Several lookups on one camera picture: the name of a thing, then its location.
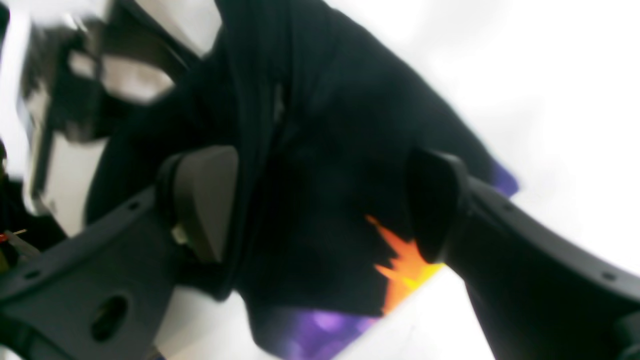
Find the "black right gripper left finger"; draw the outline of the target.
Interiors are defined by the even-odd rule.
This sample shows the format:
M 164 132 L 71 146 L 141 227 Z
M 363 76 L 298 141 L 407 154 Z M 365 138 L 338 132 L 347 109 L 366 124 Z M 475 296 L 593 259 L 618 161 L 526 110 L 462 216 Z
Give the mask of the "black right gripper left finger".
M 183 267 L 222 264 L 239 155 L 230 145 L 179 154 L 154 186 L 73 239 L 18 253 L 1 274 L 1 345 L 23 360 L 142 360 Z

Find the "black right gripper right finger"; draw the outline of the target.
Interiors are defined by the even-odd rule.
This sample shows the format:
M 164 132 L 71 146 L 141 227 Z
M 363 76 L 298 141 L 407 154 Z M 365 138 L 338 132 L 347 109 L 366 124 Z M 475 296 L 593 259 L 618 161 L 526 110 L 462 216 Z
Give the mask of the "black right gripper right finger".
M 560 237 L 446 153 L 406 163 L 423 259 L 464 281 L 497 360 L 637 360 L 638 276 Z

